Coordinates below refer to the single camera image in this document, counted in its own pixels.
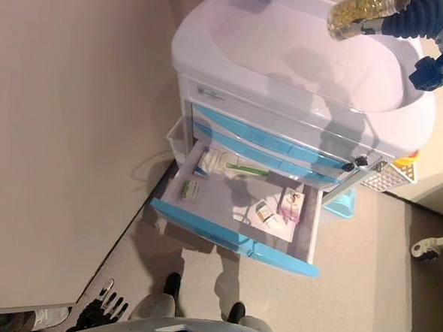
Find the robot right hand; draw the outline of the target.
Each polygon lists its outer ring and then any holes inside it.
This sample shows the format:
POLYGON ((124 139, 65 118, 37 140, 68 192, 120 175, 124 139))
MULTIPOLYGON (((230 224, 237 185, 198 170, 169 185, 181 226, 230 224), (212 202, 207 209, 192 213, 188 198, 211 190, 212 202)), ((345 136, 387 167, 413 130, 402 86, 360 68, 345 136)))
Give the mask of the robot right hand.
POLYGON ((411 0, 399 13, 363 20, 358 30, 364 35, 389 35, 394 38, 435 39, 443 28, 443 0, 411 0))

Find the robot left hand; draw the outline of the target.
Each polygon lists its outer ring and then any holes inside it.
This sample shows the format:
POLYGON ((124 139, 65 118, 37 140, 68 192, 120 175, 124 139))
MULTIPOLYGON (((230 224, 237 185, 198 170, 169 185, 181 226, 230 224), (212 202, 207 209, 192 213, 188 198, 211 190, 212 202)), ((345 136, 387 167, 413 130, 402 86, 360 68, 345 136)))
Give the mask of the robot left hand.
POLYGON ((114 279, 104 283, 99 294, 82 310, 76 324, 68 332, 114 324, 124 315, 129 304, 124 301, 124 297, 113 291, 113 286, 114 279))

